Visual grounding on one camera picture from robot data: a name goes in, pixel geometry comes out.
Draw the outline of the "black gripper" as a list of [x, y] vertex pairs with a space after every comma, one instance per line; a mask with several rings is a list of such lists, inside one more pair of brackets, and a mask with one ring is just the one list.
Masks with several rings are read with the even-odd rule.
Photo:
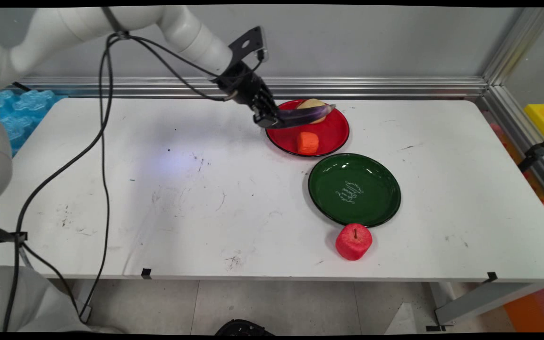
[[233, 101], [253, 110], [253, 122], [264, 129], [282, 128], [278, 118], [279, 108], [266, 83], [245, 62], [231, 65], [214, 80], [214, 84], [228, 95], [235, 95]]

